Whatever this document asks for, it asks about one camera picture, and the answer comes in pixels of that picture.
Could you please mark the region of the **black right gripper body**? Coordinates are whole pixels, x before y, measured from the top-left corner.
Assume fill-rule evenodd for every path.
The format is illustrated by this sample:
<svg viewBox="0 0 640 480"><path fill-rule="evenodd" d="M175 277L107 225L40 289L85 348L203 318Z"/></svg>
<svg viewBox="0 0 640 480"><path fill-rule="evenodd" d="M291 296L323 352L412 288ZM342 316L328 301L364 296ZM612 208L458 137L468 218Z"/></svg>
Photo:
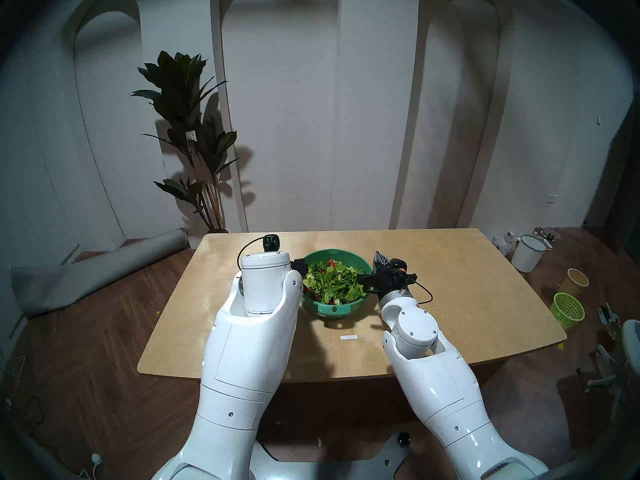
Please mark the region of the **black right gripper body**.
<svg viewBox="0 0 640 480"><path fill-rule="evenodd" d="M417 274L407 273L402 268L391 268L372 274L358 274L357 283L366 294L375 294L379 300L392 293L395 297L412 297L408 287L417 284Z"/></svg>

